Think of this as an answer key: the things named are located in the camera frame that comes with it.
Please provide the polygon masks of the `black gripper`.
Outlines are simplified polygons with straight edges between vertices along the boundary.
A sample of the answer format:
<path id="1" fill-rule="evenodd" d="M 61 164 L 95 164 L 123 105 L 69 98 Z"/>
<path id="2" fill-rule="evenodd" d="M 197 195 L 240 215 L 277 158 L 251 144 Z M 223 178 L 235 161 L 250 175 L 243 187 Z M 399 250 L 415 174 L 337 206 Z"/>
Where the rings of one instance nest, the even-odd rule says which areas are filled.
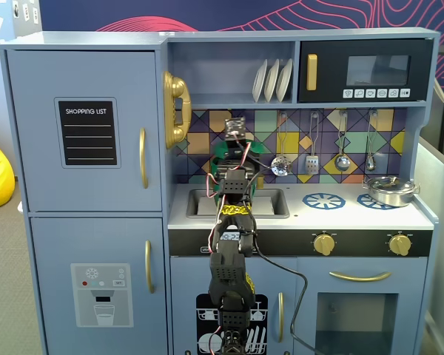
<path id="1" fill-rule="evenodd" d="M 227 175 L 236 174 L 249 180 L 258 173 L 258 154 L 253 151 L 254 142 L 221 141 L 215 145 L 215 179 L 217 182 L 226 179 Z"/>

